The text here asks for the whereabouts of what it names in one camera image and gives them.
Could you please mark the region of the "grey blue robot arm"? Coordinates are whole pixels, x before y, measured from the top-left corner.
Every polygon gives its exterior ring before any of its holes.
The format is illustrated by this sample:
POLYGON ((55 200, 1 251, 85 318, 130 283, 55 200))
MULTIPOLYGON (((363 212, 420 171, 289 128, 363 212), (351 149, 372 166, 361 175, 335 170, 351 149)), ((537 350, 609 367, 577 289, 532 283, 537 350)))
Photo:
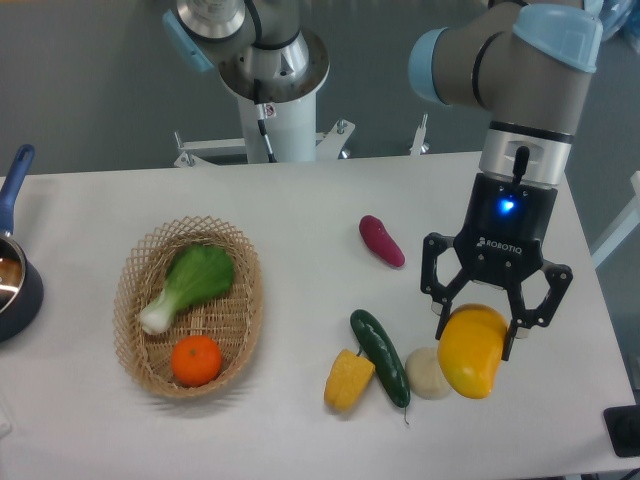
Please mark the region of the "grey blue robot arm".
MULTIPOLYGON (((463 28, 432 30, 413 46, 408 76, 423 99, 491 115, 460 232, 428 235, 421 288, 443 337, 469 282, 503 289, 511 319, 504 353, 547 326, 571 269, 542 244, 571 152, 602 36, 597 1, 492 1, 463 28)), ((329 71, 322 41, 300 25, 294 1, 178 1, 165 32, 197 71, 217 69, 236 97, 247 159, 326 157, 316 131, 317 90, 329 71)))

